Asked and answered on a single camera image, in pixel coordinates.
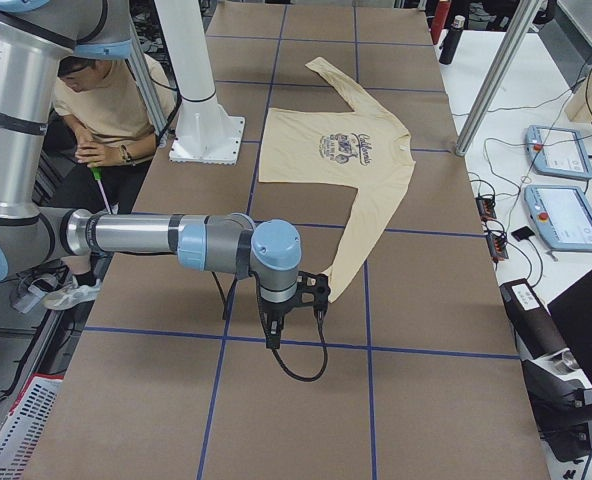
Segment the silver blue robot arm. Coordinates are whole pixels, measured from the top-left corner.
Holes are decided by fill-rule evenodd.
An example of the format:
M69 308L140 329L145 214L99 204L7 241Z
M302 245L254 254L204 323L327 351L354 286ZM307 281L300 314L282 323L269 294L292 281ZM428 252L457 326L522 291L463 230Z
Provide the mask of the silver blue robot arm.
M329 304L326 276L300 268L292 224L240 213L92 214L33 202L60 61L127 58L130 19L125 1L0 1L0 281L70 255L173 254L191 269L253 278L266 345L277 349L291 310L311 307L322 321Z

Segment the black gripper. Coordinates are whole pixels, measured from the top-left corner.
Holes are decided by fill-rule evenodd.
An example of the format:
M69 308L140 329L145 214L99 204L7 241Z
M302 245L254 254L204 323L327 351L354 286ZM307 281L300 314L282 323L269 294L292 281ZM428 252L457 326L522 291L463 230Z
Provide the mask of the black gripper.
M327 308L331 289L326 274L312 274L299 271L297 288L294 295L296 307ZM279 349L281 335L284 328L286 308L284 306L270 306L265 312L265 338L268 349Z

